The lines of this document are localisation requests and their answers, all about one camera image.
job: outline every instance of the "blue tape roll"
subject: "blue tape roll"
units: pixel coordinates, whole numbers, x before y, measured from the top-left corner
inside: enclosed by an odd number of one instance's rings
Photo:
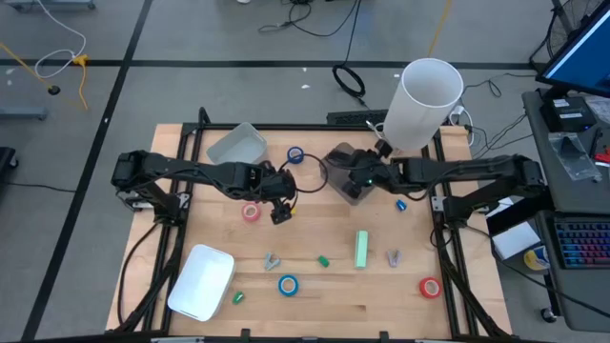
[[[303,152],[303,150],[299,147],[292,147],[288,149],[288,152],[286,152],[288,162],[292,164],[299,164],[303,162],[303,159],[305,158],[304,153],[305,152]]]
[[[289,279],[293,280],[293,282],[295,283],[295,288],[292,289],[291,291],[286,291],[284,289],[284,282],[286,282]],[[296,292],[298,292],[298,281],[296,281],[296,277],[294,277],[292,275],[284,275],[284,276],[279,278],[279,282],[277,282],[277,288],[279,289],[279,292],[282,295],[293,296],[293,295],[296,294]]]

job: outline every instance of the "tape roll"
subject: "tape roll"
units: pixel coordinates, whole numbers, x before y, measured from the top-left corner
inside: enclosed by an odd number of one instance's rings
[[[288,149],[288,152],[286,152],[288,162],[292,164],[299,164],[303,162],[303,159],[305,158],[304,153],[305,152],[303,152],[303,150],[299,147],[292,147]]]
[[[253,222],[260,217],[260,208],[255,203],[248,203],[241,209],[245,221]]]
[[[286,290],[286,281],[292,280],[294,283],[294,287],[291,290]],[[298,292],[298,282],[296,281],[296,277],[292,275],[284,275],[279,278],[279,282],[277,282],[277,288],[279,292],[284,296],[293,296]]]
[[[434,299],[440,295],[440,284],[435,278],[426,277],[419,281],[419,291],[428,299]]]

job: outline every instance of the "white plastic container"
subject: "white plastic container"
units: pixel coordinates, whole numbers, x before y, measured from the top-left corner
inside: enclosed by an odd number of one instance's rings
[[[388,143],[406,151],[428,145],[463,89],[461,75],[447,62],[423,58],[410,63],[383,123]]]
[[[168,306],[193,319],[210,320],[222,304],[234,271],[231,255],[197,244],[173,286]]]
[[[265,159],[266,152],[267,141],[250,123],[237,125],[206,151],[214,164],[258,163]]]

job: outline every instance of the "blue object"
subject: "blue object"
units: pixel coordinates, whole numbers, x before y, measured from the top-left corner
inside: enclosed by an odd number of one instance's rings
[[[404,201],[398,199],[396,201],[396,207],[398,208],[399,211],[403,212],[405,210],[407,210],[407,204],[404,203]]]
[[[288,162],[292,164],[299,164],[303,162],[303,158],[305,158],[305,152],[299,147],[292,147],[288,149],[286,155],[288,156]]]
[[[286,289],[284,288],[284,283],[287,280],[293,280],[293,282],[295,283],[295,288],[290,290],[290,291],[286,291]],[[296,281],[296,277],[292,276],[292,275],[284,275],[282,277],[279,278],[279,282],[277,282],[277,288],[279,289],[279,292],[284,295],[284,296],[293,296],[296,294],[296,292],[298,292],[298,282]]]
[[[586,27],[557,53],[542,77],[567,89],[610,96],[610,4],[604,2]]]

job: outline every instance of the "metal clip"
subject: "metal clip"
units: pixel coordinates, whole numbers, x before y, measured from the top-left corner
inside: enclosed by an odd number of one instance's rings
[[[388,261],[390,262],[390,267],[396,268],[398,263],[400,263],[400,259],[402,258],[402,252],[396,251],[388,251]]]
[[[268,271],[273,268],[279,266],[279,257],[277,255],[273,255],[271,252],[267,252],[267,256],[265,256],[265,269]]]

